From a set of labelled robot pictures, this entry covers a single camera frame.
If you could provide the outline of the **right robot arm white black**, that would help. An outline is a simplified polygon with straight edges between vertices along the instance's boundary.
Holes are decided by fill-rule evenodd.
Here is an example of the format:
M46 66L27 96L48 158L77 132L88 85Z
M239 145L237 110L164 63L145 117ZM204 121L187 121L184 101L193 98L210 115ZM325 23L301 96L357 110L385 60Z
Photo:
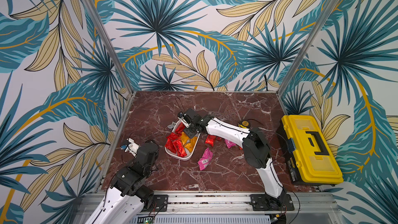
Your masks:
M212 115L202 117L191 108L184 113L180 112L178 118L185 125L185 131L190 137L206 133L231 141L242 148L246 162L256 168L266 195L280 202L285 199L287 193L275 171L269 142L258 128L240 128Z

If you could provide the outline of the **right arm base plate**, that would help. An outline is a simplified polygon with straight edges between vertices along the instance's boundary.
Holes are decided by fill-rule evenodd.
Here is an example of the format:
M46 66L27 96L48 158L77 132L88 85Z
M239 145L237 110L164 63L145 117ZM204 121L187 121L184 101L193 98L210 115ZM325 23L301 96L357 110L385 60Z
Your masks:
M289 194L281 195L278 198L273 198L267 194L252 194L250 195L250 205L253 211L293 211L295 207Z

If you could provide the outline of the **magenta tea bag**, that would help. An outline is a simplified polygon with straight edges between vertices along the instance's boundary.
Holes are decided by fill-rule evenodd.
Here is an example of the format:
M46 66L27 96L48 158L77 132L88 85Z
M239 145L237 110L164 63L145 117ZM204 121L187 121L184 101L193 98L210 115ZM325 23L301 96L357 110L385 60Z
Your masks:
M210 148L206 148L202 157L198 161L200 171L203 171L208 167L212 158L213 158L213 152L210 150Z
M228 149L230 149L230 148L236 146L235 143L233 143L233 142L231 142L231 141L229 141L229 140L226 140L226 139L225 139L224 142L225 142L225 144L226 144L226 146L227 146Z

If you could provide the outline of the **orange tea bag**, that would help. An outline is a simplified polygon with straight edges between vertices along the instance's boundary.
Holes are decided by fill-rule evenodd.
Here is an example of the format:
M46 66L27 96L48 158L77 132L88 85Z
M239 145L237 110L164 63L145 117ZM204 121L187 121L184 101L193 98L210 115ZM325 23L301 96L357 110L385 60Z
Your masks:
M184 148L189 152L192 153L193 149L197 143L198 137L194 136L193 138L189 138L184 132L182 132L180 140Z

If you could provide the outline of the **white plastic storage box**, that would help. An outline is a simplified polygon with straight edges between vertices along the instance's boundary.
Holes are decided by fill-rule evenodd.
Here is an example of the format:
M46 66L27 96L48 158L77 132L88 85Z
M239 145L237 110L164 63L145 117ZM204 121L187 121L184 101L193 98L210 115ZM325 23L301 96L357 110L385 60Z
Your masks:
M178 120L178 121L176 122L176 124L174 125L174 128L172 129L172 132L175 131L175 129L177 128L177 126L178 126L180 123L181 123L181 120ZM166 149L166 148L164 148L164 150L165 150L165 152L166 152L168 155L170 155L171 157L173 157L173 158L175 158L175 159L179 159L179 160L182 160L182 161L188 161L188 160L190 160L191 157L193 156L193 154L194 154L194 152L195 152L195 149L196 149L196 147L197 147L198 141L199 141L199 137L200 137L201 135L200 135L200 134L197 134L196 136L198 137L198 140L197 140L197 143L196 143L196 145L195 145L195 147L194 147L194 149L193 149L193 152L192 152L192 153L189 153L189 152L185 149L185 150L186 150L186 153L187 153L187 156L186 156L185 158L178 157L176 154L170 152L170 151L169 151L168 149Z

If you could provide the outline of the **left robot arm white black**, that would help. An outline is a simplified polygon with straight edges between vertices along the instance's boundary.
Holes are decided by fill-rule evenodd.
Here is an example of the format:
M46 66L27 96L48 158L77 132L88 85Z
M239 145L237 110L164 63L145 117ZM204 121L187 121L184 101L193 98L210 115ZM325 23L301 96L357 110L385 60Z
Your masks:
M102 202L86 221L87 224L128 224L134 216L153 204L154 192L145 186L159 156L159 146L146 142L134 161L121 168L110 182Z

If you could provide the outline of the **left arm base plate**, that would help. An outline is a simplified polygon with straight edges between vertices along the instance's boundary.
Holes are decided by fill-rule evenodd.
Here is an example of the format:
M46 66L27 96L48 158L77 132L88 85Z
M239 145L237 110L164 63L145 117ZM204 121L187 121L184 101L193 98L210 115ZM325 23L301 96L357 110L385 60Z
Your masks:
M142 212L166 212L169 201L169 195L154 195L152 203Z

